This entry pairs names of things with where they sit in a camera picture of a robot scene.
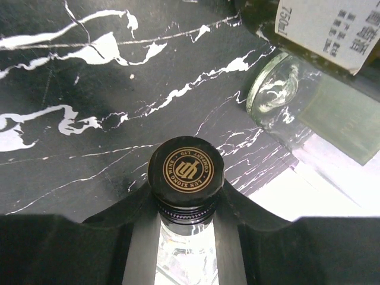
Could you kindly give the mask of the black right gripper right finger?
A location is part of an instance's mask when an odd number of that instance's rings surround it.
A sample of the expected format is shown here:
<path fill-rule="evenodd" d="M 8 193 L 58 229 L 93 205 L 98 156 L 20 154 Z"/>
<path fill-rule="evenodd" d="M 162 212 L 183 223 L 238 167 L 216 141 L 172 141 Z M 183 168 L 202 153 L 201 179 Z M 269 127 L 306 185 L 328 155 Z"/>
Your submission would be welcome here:
<path fill-rule="evenodd" d="M 220 284 L 378 284 L 379 219 L 267 211 L 225 182 L 214 215 Z"/>

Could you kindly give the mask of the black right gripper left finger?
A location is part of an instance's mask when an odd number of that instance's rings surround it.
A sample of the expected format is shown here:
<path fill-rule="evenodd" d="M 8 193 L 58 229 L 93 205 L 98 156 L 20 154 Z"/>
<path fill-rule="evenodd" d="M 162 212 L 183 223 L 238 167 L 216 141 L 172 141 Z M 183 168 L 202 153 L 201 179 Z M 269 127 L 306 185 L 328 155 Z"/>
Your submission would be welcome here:
<path fill-rule="evenodd" d="M 2 284 L 153 284 L 160 219 L 148 184 L 81 223 L 1 216 Z"/>

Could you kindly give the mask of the clear glass bottle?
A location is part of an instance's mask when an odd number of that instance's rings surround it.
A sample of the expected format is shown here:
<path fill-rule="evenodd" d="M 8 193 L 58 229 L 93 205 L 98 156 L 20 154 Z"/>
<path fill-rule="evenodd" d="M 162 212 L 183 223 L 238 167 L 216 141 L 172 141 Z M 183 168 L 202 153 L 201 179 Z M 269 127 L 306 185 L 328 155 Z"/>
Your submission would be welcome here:
<path fill-rule="evenodd" d="M 379 153 L 378 96 L 282 52 L 257 75 L 246 110 L 289 150 L 322 143 L 364 166 Z"/>

